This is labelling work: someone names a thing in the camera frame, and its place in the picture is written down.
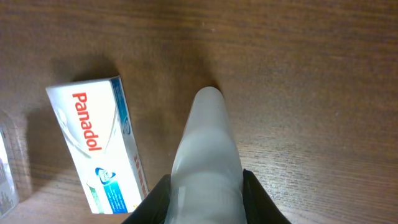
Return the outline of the white translucent squeeze bottle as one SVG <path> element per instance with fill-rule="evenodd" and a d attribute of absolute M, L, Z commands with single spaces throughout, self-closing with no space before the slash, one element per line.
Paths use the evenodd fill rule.
<path fill-rule="evenodd" d="M 166 223 L 245 223 L 243 168 L 221 92 L 195 95 L 170 179 Z"/>

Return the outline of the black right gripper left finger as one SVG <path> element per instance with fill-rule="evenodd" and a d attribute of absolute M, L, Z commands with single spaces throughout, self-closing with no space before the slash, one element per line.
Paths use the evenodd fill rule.
<path fill-rule="evenodd" d="M 164 175 L 122 224 L 164 224 L 170 204 L 170 178 Z"/>

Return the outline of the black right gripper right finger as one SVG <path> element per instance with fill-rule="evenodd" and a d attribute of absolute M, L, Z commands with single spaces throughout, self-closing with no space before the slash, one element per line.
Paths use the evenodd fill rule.
<path fill-rule="evenodd" d="M 250 170 L 243 170 L 243 205 L 247 224 L 290 224 Z"/>

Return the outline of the white Panadol box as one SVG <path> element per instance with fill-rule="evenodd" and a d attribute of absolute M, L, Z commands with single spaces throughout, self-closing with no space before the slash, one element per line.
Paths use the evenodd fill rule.
<path fill-rule="evenodd" d="M 46 89 L 94 214 L 132 213 L 149 193 L 120 77 Z"/>

